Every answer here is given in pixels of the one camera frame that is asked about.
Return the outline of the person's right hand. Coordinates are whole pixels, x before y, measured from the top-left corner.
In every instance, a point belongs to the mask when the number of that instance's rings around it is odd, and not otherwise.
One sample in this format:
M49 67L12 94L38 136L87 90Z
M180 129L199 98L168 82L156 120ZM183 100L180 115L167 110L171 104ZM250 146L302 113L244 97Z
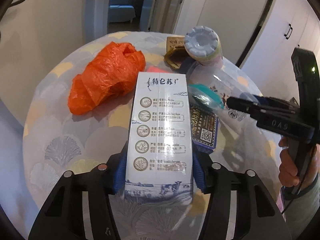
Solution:
M285 187L298 186L300 181L297 176L298 170L294 161L289 156L289 143L286 137L282 137L279 141L279 147L282 147L280 153L281 165L279 167L279 180ZM308 174L304 180L301 189L305 189L312 184L319 172L319 144L316 145L316 150L311 162Z

